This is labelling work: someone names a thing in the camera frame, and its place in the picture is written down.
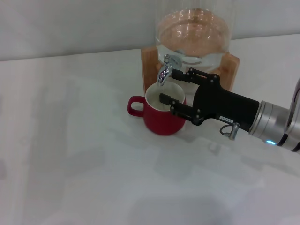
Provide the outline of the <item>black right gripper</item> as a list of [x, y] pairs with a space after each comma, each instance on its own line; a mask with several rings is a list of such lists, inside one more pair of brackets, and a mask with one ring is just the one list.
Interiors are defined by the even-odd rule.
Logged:
[[193, 107], [163, 93], [159, 101], [170, 106], [172, 115], [201, 125], [204, 120], [217, 119], [228, 124], [239, 123], [240, 128], [249, 131], [252, 126], [259, 102], [232, 93], [220, 85], [220, 76], [189, 68], [186, 73], [174, 69], [171, 78], [199, 85], [193, 100]]

